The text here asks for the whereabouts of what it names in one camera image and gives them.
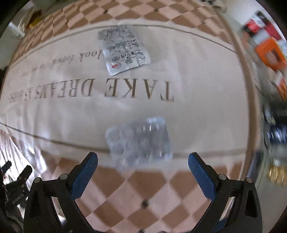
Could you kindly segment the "clear plastic blister pack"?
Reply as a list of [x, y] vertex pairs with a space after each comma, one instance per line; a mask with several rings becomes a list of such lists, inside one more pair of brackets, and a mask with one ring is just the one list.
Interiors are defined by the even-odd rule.
[[167, 125], [163, 117], [128, 122], [106, 130], [111, 158], [119, 170], [173, 159]]

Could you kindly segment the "silver foil pill pack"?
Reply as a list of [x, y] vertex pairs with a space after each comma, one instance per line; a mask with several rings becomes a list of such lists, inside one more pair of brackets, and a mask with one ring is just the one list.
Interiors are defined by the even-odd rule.
[[110, 76], [151, 64], [150, 55], [132, 25], [118, 25], [98, 32]]

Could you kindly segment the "brown checkered table cloth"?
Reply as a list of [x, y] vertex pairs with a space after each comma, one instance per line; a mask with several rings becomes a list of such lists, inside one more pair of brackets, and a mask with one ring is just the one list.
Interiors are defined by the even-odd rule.
[[[151, 64], [110, 76], [98, 32], [132, 25]], [[75, 202], [96, 232], [191, 232], [211, 201], [188, 166], [196, 152], [244, 180], [249, 108], [226, 22], [202, 1], [77, 1], [17, 45], [1, 85], [1, 158], [11, 174], [57, 179], [94, 152]], [[165, 119], [173, 160], [120, 171], [112, 126]]]

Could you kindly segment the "orange box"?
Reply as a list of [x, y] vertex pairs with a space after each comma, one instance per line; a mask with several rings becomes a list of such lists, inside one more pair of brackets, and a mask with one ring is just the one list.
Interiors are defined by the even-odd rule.
[[262, 62], [272, 70], [277, 71], [286, 67], [285, 56], [273, 37], [260, 43], [255, 51]]

